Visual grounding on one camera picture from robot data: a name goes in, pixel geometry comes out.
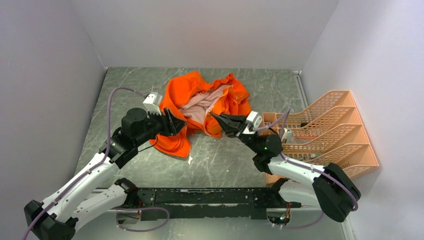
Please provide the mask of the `orange jacket with pink lining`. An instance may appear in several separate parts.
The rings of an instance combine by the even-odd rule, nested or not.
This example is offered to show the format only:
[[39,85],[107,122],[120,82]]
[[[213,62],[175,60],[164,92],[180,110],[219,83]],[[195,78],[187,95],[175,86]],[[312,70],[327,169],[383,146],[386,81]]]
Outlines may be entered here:
[[207,136],[220,138],[222,128],[213,114],[247,116],[252,108],[250,93],[233,73],[208,83],[199,71],[175,77],[167,84],[160,110],[169,109],[186,126],[175,136],[153,138],[150,142],[164,153],[187,158],[191,151],[188,137],[198,131]]

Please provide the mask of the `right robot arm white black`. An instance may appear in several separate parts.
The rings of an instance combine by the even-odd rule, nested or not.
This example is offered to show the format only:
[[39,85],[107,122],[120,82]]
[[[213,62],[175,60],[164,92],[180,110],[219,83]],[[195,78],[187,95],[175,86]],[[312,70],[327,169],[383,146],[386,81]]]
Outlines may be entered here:
[[282,207],[287,202],[319,207],[330,219],[342,223],[358,210],[359,189],[335,163],[316,165],[283,154],[279,134],[261,135],[262,117],[256,111],[245,115],[212,114],[225,135],[237,138],[255,156],[253,163],[263,173],[284,176],[282,185],[270,193],[270,202]]

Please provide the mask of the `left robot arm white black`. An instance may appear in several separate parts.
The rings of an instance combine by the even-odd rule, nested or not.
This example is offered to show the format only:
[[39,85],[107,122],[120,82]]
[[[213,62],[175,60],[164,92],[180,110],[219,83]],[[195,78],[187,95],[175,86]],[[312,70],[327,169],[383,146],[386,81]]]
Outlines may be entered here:
[[132,160],[139,153],[139,146],[157,135],[176,136],[186,124],[168,108],[159,113],[142,108],[128,110],[120,128],[108,134],[106,143],[80,172],[43,201],[32,200],[24,207],[28,228],[23,238],[33,232],[40,240],[70,240],[84,225],[108,210],[134,207],[139,190],[126,178],[103,193],[88,196]]

